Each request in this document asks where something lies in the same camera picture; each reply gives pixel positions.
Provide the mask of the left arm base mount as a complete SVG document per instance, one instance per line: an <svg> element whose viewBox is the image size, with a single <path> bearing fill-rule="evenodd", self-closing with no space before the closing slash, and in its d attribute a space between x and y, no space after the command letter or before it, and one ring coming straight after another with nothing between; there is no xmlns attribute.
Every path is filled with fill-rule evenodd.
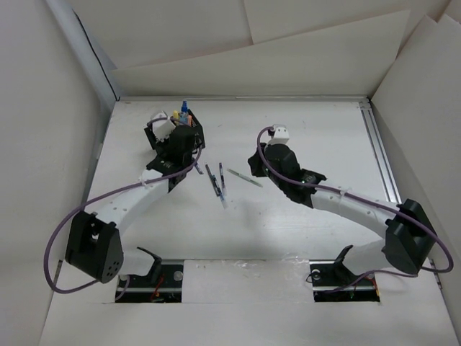
<svg viewBox="0 0 461 346"><path fill-rule="evenodd" d="M162 259L137 247L126 251L115 291L116 303L180 303L184 261Z"/></svg>

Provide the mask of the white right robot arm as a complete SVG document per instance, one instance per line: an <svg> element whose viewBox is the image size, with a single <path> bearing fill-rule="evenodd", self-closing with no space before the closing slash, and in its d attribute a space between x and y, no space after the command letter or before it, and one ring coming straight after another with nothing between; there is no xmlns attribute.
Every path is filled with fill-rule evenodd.
<svg viewBox="0 0 461 346"><path fill-rule="evenodd" d="M435 240L429 235L434 228L420 203L407 199L385 204L362 196L351 198L340 187L327 190L326 177L301 168L295 153L281 143L262 143L248 163L253 176L268 177L292 202L336 214L380 237L342 249L333 266L340 283L348 284L373 269L394 267L407 275L422 269Z"/></svg>

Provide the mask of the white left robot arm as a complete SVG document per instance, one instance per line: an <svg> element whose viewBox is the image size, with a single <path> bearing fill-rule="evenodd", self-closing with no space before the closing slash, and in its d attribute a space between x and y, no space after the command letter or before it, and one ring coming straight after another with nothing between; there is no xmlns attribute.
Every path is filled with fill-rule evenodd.
<svg viewBox="0 0 461 346"><path fill-rule="evenodd" d="M100 283L133 275L147 286L158 282L161 258L142 247L123 249L122 236L149 206L185 179L205 147L201 125L167 121L145 132L156 157L147 164L140 181L96 211L81 210L72 218L65 260Z"/></svg>

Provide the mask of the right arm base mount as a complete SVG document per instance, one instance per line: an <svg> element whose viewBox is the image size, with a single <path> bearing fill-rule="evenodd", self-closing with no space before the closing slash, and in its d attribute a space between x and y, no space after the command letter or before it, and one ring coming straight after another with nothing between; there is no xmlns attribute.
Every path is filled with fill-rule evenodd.
<svg viewBox="0 0 461 346"><path fill-rule="evenodd" d="M313 259L309 261L310 272L305 279L312 285L313 299L316 303L337 302L380 302L376 281L373 277L362 278L344 266L344 258L353 246L342 249L335 259Z"/></svg>

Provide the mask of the dark blue clip pen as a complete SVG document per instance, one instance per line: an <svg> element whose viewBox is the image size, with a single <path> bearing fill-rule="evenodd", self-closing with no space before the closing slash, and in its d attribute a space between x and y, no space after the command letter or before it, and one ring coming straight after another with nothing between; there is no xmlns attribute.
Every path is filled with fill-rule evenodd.
<svg viewBox="0 0 461 346"><path fill-rule="evenodd" d="M220 197L220 188L218 186L218 183L217 183L217 180L215 178L215 175L212 173L210 167L208 164L205 165L205 168L206 168L206 171L207 171L207 174L208 174L208 177L210 178L210 181L211 181L211 184L212 184L212 187L215 191L215 194Z"/></svg>

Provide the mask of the clear blue spray bottle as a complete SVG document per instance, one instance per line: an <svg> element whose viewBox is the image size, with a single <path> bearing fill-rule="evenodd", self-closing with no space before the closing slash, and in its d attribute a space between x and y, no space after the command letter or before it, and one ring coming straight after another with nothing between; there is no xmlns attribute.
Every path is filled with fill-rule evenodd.
<svg viewBox="0 0 461 346"><path fill-rule="evenodd" d="M189 114L188 104L187 104L187 101L185 99L182 101L181 112L186 112L189 115L189 117L188 117L189 124L188 125L191 125L192 118L191 118L191 116Z"/></svg>

